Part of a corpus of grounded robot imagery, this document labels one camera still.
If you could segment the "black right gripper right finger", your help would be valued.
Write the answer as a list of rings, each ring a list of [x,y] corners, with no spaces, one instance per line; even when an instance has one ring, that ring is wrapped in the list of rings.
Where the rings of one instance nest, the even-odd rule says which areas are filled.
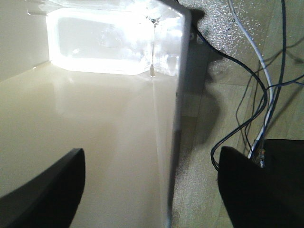
[[[218,188],[235,228],[304,226],[304,142],[264,141],[265,166],[222,147]]]

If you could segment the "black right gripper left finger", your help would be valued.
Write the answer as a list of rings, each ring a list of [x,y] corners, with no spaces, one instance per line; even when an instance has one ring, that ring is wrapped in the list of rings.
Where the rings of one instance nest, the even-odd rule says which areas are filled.
[[[21,187],[1,197],[2,228],[68,228],[86,180],[85,153],[72,149]]]

